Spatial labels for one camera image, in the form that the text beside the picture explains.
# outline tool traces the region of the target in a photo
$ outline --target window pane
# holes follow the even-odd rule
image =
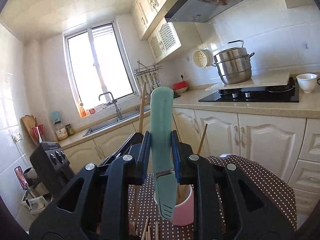
[[[68,46],[73,75],[84,109],[88,110],[105,103],[105,97],[101,97],[101,101],[98,99],[103,91],[93,64],[88,33],[69,38]]]
[[[114,98],[133,93],[112,24],[92,30],[101,75]]]

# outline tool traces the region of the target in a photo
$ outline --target faucet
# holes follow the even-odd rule
[[[112,95],[111,92],[105,92],[105,93],[102,93],[101,95],[99,95],[99,101],[100,101],[100,97],[103,96],[103,95],[106,95],[106,94],[110,94],[110,95],[111,95],[111,97],[112,97],[112,102],[113,102],[113,104],[114,104],[115,107],[116,107],[117,116],[118,116],[118,118],[121,118],[121,117],[122,117],[122,114],[121,114],[121,112],[120,112],[121,108],[120,108],[120,109],[118,108],[118,106],[117,106],[117,104],[116,104],[117,100],[113,98],[113,95]]]

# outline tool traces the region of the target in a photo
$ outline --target white cup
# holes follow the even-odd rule
[[[305,93],[312,93],[317,85],[317,74],[305,73],[297,76],[299,87]]]

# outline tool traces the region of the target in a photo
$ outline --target drawer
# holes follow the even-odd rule
[[[307,119],[299,159],[320,162],[320,120]]]
[[[288,185],[320,193],[320,163],[298,160]]]
[[[293,191],[296,198],[297,213],[310,215],[320,199],[320,194],[297,188],[294,188]]]

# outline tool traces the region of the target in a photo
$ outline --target silver screw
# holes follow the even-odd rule
[[[229,171],[234,171],[236,168],[237,168],[237,166],[234,165],[233,163],[229,163],[229,164],[227,165],[227,169],[228,169]]]
[[[94,168],[96,167],[96,165],[94,163],[88,163],[86,166],[85,166],[85,169],[87,171],[92,171]]]
[[[126,155],[123,155],[122,156],[122,159],[124,160],[124,161],[131,161],[132,160],[132,155],[130,155],[130,154],[126,154]]]
[[[197,160],[199,160],[199,155],[197,155],[197,154],[191,154],[191,155],[189,156],[189,159],[192,160],[192,161],[197,161]]]

